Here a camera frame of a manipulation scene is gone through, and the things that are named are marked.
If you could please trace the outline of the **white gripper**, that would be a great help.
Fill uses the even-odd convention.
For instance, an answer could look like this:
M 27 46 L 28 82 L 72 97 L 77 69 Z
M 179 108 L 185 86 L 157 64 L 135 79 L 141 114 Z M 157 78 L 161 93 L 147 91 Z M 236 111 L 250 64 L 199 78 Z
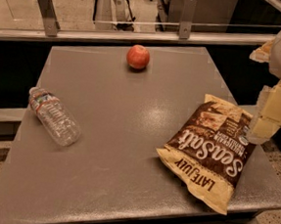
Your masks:
M 281 30 L 274 41 L 265 42 L 250 54 L 258 63 L 268 63 L 271 74 L 281 79 Z M 256 112 L 250 123 L 248 141 L 263 144 L 281 128 L 281 80 L 273 87 L 262 87 L 258 95 Z

